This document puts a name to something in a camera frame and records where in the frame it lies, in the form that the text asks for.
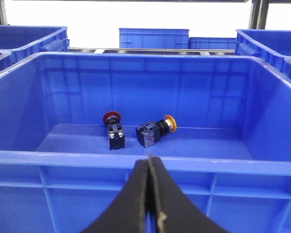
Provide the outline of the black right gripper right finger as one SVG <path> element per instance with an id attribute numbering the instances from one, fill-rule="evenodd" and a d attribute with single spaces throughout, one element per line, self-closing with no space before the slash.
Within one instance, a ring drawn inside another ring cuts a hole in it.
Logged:
<path id="1" fill-rule="evenodd" d="M 162 160 L 148 157 L 148 207 L 156 233 L 226 233 L 182 192 Z"/>

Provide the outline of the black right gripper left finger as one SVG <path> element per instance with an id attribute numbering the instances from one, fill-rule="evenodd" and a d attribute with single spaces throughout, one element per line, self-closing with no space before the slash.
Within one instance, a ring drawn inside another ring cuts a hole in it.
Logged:
<path id="1" fill-rule="evenodd" d="M 148 160 L 136 161 L 127 183 L 113 202 L 83 231 L 85 233 L 144 233 L 148 172 Z"/>

